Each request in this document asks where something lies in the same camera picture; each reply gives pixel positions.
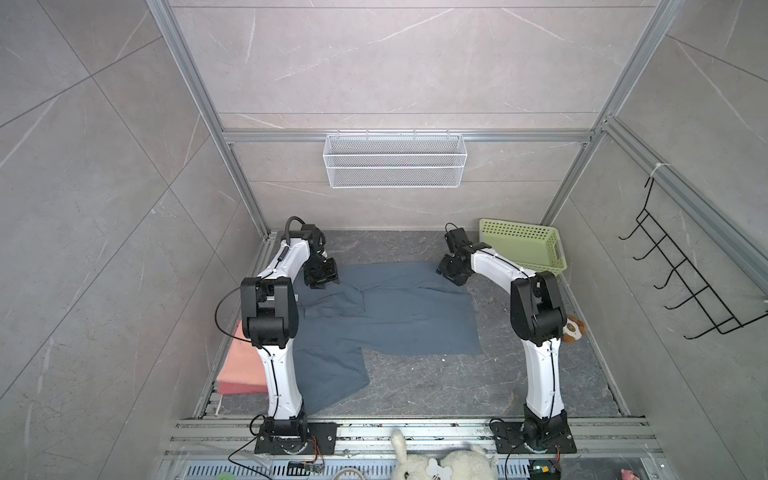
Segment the blue-grey t-shirt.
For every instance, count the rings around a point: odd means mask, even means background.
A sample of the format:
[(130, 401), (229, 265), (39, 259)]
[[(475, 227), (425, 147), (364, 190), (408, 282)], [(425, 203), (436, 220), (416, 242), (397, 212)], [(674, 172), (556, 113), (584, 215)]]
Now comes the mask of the blue-grey t-shirt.
[(366, 387), (363, 353), (394, 356), (476, 355), (481, 351), (464, 286), (434, 262), (342, 265), (340, 280), (311, 289), (294, 284), (298, 333), (296, 380), (312, 415)]

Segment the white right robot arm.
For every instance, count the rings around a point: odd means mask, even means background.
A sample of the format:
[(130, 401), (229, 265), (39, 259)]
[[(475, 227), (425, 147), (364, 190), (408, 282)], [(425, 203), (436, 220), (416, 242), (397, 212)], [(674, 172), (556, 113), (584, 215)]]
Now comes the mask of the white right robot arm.
[(449, 253), (438, 264), (439, 274), (458, 286), (479, 274), (510, 296), (510, 324), (525, 353), (527, 394), (520, 432), (509, 437), (510, 424), (497, 424), (496, 434), (510, 445), (502, 451), (526, 448), (534, 453), (574, 453), (559, 374), (567, 315), (555, 276), (526, 269), (490, 245), (472, 242), (464, 229), (452, 223), (446, 225), (444, 238)]

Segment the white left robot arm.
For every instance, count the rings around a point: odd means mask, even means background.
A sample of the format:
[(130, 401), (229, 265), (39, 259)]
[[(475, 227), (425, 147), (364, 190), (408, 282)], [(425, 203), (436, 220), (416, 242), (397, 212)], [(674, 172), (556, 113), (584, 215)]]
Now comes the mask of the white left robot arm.
[(325, 244), (325, 235), (316, 225), (291, 216), (273, 259), (240, 285), (242, 334), (258, 350), (267, 381), (264, 424), (269, 435), (280, 439), (305, 442), (309, 438), (293, 355), (300, 321), (294, 280), (302, 274), (311, 289), (338, 280), (336, 262), (326, 254)]

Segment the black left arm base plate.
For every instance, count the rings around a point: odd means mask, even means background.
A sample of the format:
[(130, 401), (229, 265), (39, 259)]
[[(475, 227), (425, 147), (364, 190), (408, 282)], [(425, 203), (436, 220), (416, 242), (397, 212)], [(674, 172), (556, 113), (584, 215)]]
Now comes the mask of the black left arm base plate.
[(267, 421), (256, 434), (254, 452), (272, 455), (332, 455), (338, 424), (298, 420)]

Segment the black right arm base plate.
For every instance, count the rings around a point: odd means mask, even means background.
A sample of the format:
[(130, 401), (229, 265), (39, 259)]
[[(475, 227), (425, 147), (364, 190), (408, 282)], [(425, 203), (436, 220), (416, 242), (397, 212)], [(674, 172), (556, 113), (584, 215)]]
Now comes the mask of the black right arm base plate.
[(522, 422), (493, 418), (489, 421), (496, 450), (500, 454), (574, 454), (577, 447), (566, 423), (555, 419)]

